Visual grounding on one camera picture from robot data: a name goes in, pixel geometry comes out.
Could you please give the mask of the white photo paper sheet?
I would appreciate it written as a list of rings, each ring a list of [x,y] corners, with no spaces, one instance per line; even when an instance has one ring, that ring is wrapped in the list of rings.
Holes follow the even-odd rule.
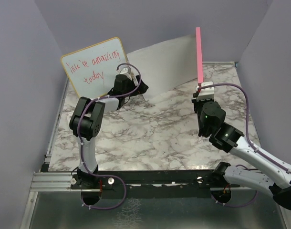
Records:
[[[197,78],[195,35],[160,42],[131,52],[127,57],[149,86],[145,100]]]

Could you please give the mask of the pink wooden photo frame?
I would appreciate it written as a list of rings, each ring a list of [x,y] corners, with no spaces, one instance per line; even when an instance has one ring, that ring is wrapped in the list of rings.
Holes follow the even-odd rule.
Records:
[[[201,85],[204,79],[203,79],[203,58],[202,58],[200,27],[196,27],[196,60],[197,60],[197,83],[198,85]]]

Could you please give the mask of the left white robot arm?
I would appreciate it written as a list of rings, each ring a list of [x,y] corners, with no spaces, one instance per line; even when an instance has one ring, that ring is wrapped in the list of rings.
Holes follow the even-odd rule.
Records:
[[[126,98],[145,94],[148,86],[137,77],[137,84],[123,74],[115,77],[107,95],[91,100],[81,97],[69,122],[69,128],[79,141],[80,164],[77,176],[87,188],[98,184],[98,164],[95,158],[95,138],[99,134],[104,113],[119,110]]]

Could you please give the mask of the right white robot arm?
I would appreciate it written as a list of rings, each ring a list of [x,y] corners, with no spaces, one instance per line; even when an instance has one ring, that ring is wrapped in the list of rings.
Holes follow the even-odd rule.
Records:
[[[248,140],[240,130],[227,124],[226,112],[214,100],[192,99],[197,114],[199,137],[208,138],[219,150],[237,156],[254,166],[258,173],[220,163],[212,174],[213,183],[252,188],[272,197],[280,206],[291,210],[291,165],[276,158]]]

